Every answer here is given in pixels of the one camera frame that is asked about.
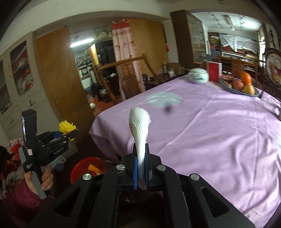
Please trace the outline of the person's left hand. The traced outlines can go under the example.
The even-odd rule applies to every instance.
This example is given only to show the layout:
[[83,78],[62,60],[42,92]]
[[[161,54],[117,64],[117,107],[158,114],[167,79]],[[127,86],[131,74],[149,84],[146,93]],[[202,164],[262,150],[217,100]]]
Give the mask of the person's left hand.
[[[52,167],[51,165],[47,165],[44,169],[43,175],[42,175],[42,184],[41,184],[41,190],[47,191],[50,190],[53,186],[53,174],[52,174]],[[34,183],[32,181],[32,172],[29,171],[27,173],[24,173],[24,178],[27,186],[29,189],[36,195],[38,195],[38,192],[34,186]]]

